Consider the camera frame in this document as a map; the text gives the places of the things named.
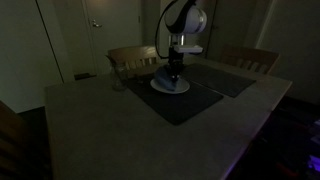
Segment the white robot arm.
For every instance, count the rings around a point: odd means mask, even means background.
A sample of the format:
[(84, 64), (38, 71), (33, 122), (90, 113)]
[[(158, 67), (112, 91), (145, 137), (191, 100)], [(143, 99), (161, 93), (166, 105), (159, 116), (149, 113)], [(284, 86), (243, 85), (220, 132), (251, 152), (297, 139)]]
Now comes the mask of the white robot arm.
[(196, 6), (197, 0), (172, 0), (164, 11), (165, 26), (170, 32), (169, 57), (165, 70), (171, 81), (176, 82), (184, 69), (185, 53), (200, 54), (199, 45), (186, 45), (184, 36), (201, 33), (207, 24), (206, 13)]

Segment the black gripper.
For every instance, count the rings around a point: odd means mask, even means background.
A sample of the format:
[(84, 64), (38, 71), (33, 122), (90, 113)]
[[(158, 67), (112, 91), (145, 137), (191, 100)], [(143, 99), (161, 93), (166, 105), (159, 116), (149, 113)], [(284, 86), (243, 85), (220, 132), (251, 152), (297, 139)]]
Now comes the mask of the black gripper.
[(173, 46), (169, 48), (169, 59), (165, 70), (172, 82), (176, 82), (180, 73), (184, 70), (183, 54), (176, 52)]

